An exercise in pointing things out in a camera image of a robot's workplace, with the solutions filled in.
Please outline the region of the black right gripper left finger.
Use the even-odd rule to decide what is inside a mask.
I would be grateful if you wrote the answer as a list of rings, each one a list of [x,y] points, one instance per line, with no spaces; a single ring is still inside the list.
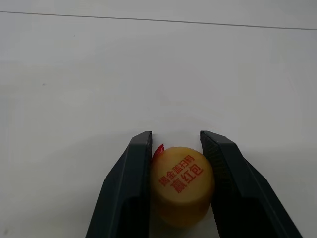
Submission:
[[[134,136],[102,184],[88,238],[147,238],[152,132]]]

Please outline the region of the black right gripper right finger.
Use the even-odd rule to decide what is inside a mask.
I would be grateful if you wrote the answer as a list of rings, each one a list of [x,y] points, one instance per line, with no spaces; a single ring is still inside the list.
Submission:
[[[223,135],[201,131],[203,155],[214,174],[211,200],[221,238],[300,238],[266,178]]]

